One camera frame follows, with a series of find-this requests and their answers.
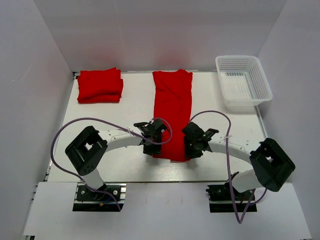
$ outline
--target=stack of folded towels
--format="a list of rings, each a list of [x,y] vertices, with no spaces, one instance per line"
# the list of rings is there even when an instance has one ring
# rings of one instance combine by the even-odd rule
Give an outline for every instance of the stack of folded towels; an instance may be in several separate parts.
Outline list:
[[[78,77],[80,104],[119,103],[124,81],[121,71],[109,70],[81,71]]]

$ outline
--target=red cloth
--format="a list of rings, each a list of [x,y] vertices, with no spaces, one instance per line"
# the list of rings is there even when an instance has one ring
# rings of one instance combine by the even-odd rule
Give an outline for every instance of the red cloth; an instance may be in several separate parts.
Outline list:
[[[161,155],[155,158],[171,159],[184,162],[185,144],[182,129],[190,120],[192,105],[192,72],[178,70],[176,72],[154,71],[155,100],[153,116],[163,118],[172,127],[170,142],[161,145]],[[168,140],[170,134],[165,132],[162,141]]]
[[[109,70],[81,71],[78,77],[80,104],[118,103],[124,88],[121,71]]]

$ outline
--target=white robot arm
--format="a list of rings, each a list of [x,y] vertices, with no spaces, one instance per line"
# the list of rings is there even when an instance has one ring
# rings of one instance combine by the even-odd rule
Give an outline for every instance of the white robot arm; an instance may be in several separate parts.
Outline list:
[[[198,125],[190,122],[182,131],[185,135],[186,158],[199,158],[203,151],[226,153],[226,137],[218,130],[210,128],[204,132]],[[288,155],[271,138],[262,142],[252,142],[231,137],[228,150],[230,156],[246,161],[253,167],[251,170],[232,175],[235,194],[257,188],[278,192],[296,168]]]
[[[143,145],[143,153],[152,155],[161,153],[162,133],[166,125],[161,119],[154,122],[135,123],[128,132],[122,130],[97,131],[93,126],[87,126],[65,149],[77,173],[86,185],[94,190],[104,190],[105,184],[100,177],[97,166],[102,156],[113,149],[127,146]],[[132,132],[139,131],[142,136],[159,144],[152,144]]]

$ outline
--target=mesh basket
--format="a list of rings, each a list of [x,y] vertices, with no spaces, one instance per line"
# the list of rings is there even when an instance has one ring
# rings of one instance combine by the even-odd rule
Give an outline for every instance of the mesh basket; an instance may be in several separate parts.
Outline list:
[[[266,75],[255,56],[218,56],[215,63],[227,107],[257,106],[272,99]]]

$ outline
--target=table surface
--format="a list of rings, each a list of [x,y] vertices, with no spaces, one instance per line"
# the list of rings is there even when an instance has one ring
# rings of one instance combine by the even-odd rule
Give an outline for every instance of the table surface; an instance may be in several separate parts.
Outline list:
[[[114,124],[129,127],[133,123],[146,122],[153,117],[155,84],[152,72],[122,73],[123,92],[120,103],[78,104],[78,81],[73,83],[63,124],[83,117],[100,118]],[[230,134],[233,138],[261,141],[264,139],[258,116],[253,107],[226,109],[216,72],[194,72],[192,80],[192,112],[218,110],[226,113],[232,122]],[[204,131],[208,128],[225,133],[227,120],[216,113],[205,113],[194,122]],[[94,121],[80,121],[68,126],[60,135],[54,153],[55,160],[68,170],[75,168],[67,158],[65,149],[86,127],[94,126],[99,131],[113,127]],[[252,166],[231,157],[231,171],[246,171]],[[215,182],[227,179],[226,155],[205,152],[201,158],[187,162],[152,158],[143,154],[143,146],[129,146],[107,152],[98,165],[102,179],[106,182]],[[78,179],[52,165],[48,182],[77,182]]]
[[[128,183],[121,212],[72,211],[76,189],[75,182],[40,182],[24,235],[36,240],[311,238],[291,183],[268,191],[242,224],[234,212],[210,213],[205,182]],[[256,198],[263,191],[257,189]]]

